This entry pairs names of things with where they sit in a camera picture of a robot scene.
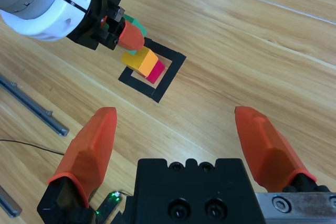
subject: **yellow block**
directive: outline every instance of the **yellow block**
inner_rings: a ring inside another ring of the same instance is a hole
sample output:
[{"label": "yellow block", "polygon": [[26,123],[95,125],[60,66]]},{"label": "yellow block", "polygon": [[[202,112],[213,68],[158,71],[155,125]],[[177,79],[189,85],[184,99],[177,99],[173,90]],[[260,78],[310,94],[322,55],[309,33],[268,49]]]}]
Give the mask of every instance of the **yellow block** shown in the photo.
[{"label": "yellow block", "polygon": [[125,52],[121,58],[122,63],[146,77],[152,72],[158,60],[156,54],[147,47],[143,47],[135,55]]}]

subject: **wire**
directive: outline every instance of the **wire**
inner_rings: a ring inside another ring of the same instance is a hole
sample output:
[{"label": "wire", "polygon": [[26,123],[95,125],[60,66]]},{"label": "wire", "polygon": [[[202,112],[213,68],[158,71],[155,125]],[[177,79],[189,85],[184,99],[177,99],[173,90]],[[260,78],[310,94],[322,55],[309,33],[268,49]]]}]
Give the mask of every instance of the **wire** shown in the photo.
[{"label": "wire", "polygon": [[132,195],[125,193],[124,191],[118,191],[122,195],[125,195],[126,197],[131,197]]},{"label": "wire", "polygon": [[25,143],[25,142],[16,141],[16,140],[6,140],[6,139],[0,139],[0,142],[10,142],[10,143],[24,144],[24,145],[28,145],[28,146],[31,146],[31,147],[34,147],[34,148],[38,148],[38,149],[46,151],[46,152],[51,152],[51,153],[54,153],[54,154],[64,156],[64,153],[62,153],[62,152],[54,151],[54,150],[51,150],[51,149],[48,149],[48,148],[45,148],[45,147],[41,147],[41,146],[38,146],[38,145],[35,145],[35,144]]}]

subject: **black tape square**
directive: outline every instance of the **black tape square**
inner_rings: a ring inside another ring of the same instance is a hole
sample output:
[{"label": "black tape square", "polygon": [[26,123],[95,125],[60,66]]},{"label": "black tape square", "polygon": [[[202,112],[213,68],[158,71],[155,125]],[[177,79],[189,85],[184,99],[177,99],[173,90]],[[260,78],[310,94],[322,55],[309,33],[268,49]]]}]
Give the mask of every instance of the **black tape square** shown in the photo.
[{"label": "black tape square", "polygon": [[159,103],[166,90],[172,83],[173,79],[175,78],[176,74],[178,73],[179,69],[181,68],[186,57],[183,54],[176,52],[168,47],[162,46],[161,44],[156,43],[148,38],[145,38],[145,47],[148,47],[154,53],[172,61],[156,89],[133,77],[133,70],[129,67],[125,68],[125,70],[119,77],[119,81],[125,83],[131,88],[143,93],[144,95],[153,99],[155,102]]}]

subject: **wooden table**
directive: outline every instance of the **wooden table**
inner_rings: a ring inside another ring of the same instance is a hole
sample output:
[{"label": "wooden table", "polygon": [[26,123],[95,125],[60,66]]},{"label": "wooden table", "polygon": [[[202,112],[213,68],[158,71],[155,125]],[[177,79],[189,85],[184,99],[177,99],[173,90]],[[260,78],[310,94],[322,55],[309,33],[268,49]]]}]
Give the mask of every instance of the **wooden table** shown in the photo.
[{"label": "wooden table", "polygon": [[[57,136],[0,91],[0,138],[65,152],[102,106],[118,110],[114,151],[92,206],[133,192],[137,161],[244,158],[234,109],[269,116],[307,168],[336,190],[336,0],[122,0],[148,36],[187,56],[157,104],[118,81],[122,50],[36,41],[0,23],[0,73],[70,128]],[[0,143],[0,184],[23,208],[1,223],[41,223],[36,206],[61,156]],[[256,191],[263,191],[253,182]]]}]

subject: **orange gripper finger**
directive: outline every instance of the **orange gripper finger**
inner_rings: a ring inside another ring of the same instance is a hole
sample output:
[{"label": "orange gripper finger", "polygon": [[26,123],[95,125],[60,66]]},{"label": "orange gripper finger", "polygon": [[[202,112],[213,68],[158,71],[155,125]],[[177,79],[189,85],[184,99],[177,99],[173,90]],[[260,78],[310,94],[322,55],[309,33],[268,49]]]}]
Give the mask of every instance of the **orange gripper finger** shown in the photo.
[{"label": "orange gripper finger", "polygon": [[316,182],[287,139],[270,120],[250,107],[236,107],[240,144],[254,180],[268,192],[280,192],[303,173]]},{"label": "orange gripper finger", "polygon": [[89,207],[89,197],[104,180],[117,127],[115,108],[100,108],[71,141],[51,182],[68,177]]},{"label": "orange gripper finger", "polygon": [[126,20],[125,28],[119,37],[118,46],[129,51],[137,51],[140,50],[144,44],[145,39],[141,30]]}]

